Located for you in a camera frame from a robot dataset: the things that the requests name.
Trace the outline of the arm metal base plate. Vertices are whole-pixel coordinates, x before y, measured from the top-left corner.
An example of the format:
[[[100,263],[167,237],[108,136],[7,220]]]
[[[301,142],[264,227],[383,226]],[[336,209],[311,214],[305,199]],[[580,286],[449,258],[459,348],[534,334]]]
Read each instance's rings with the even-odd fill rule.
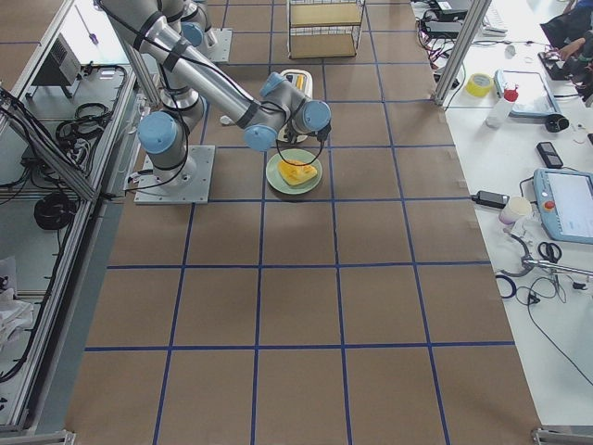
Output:
[[[233,30],[211,28],[206,32],[204,54],[214,63],[227,64],[230,59]]]
[[[207,204],[209,198],[215,146],[190,145],[187,161],[177,170],[164,172],[154,169],[145,155],[144,170],[152,170],[139,178],[134,195],[137,205]]]

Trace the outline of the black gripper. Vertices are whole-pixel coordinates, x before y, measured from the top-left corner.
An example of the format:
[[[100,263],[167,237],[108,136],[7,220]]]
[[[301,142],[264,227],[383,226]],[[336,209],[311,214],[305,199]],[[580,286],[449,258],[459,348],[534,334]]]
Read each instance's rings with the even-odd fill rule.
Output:
[[[286,124],[283,127],[283,142],[284,143],[302,143],[307,139],[307,136],[302,133],[297,133],[290,125]]]

